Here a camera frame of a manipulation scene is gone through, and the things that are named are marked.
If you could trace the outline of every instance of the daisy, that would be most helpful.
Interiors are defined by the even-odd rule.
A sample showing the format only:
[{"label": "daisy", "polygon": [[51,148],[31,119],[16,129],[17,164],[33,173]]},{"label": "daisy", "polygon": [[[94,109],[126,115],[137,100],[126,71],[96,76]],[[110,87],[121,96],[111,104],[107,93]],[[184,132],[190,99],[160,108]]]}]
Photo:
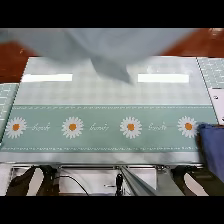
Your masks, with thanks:
[{"label": "daisy", "polygon": [[179,119],[177,127],[179,131],[182,131],[182,135],[185,135],[185,137],[191,138],[197,135],[197,125],[194,118],[182,117]]},{"label": "daisy", "polygon": [[123,135],[126,135],[126,138],[132,139],[141,134],[141,126],[142,125],[138,119],[135,119],[134,117],[126,117],[126,119],[123,119],[121,122],[120,131],[123,131]]},{"label": "daisy", "polygon": [[82,134],[83,126],[83,121],[78,117],[69,117],[63,122],[61,131],[64,132],[63,135],[65,135],[66,138],[71,139]]},{"label": "daisy", "polygon": [[23,131],[25,131],[26,128],[25,119],[22,117],[15,117],[7,123],[5,131],[8,138],[17,138],[23,134]]}]

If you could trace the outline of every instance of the checkered pattern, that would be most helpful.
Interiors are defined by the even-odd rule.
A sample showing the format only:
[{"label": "checkered pattern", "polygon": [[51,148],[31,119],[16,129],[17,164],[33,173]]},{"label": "checkered pattern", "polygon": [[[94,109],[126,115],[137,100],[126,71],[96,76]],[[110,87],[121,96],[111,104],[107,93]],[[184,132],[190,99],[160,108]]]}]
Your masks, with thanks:
[{"label": "checkered pattern", "polygon": [[197,58],[208,88],[224,89],[224,59]]},{"label": "checkered pattern", "polygon": [[[99,76],[91,61],[60,65],[30,58],[24,75],[72,73],[72,82],[21,83],[15,105],[211,105],[196,58],[151,57],[127,68],[133,85]],[[139,73],[188,74],[190,82],[139,83]]]},{"label": "checkered pattern", "polygon": [[17,83],[0,84],[0,139],[3,136],[17,89]]}]

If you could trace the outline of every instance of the wooden floor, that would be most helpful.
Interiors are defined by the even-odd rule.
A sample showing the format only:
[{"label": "wooden floor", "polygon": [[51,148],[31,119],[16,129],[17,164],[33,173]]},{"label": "wooden floor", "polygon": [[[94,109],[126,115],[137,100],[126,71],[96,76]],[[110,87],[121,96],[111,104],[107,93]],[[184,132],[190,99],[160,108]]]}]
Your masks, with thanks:
[{"label": "wooden floor", "polygon": [[[203,28],[162,55],[224,58],[224,29]],[[20,82],[28,57],[37,56],[15,42],[0,44],[0,83]]]}]

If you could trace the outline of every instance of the dark blue cloth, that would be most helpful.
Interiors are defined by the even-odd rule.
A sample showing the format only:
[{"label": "dark blue cloth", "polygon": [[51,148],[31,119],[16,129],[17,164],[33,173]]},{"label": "dark blue cloth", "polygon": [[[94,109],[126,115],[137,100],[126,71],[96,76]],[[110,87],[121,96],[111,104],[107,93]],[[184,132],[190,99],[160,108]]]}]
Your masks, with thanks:
[{"label": "dark blue cloth", "polygon": [[203,123],[198,131],[208,169],[224,182],[224,127]]}]

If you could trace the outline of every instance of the yellow flower center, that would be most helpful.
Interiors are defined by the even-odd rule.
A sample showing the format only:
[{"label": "yellow flower center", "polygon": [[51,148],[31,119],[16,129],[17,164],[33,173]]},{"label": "yellow flower center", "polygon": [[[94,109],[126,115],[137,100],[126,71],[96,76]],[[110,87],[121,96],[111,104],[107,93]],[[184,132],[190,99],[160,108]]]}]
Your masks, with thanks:
[{"label": "yellow flower center", "polygon": [[69,125],[69,129],[70,129],[71,131],[74,131],[74,130],[76,129],[76,124],[70,124],[70,125]]},{"label": "yellow flower center", "polygon": [[14,124],[14,125],[12,126],[12,130],[13,130],[13,131],[18,131],[19,128],[20,128],[19,124]]},{"label": "yellow flower center", "polygon": [[190,131],[190,130],[192,130],[193,126],[190,123],[186,123],[185,128]]},{"label": "yellow flower center", "polygon": [[129,131],[134,131],[135,126],[133,124],[128,124],[128,130]]}]

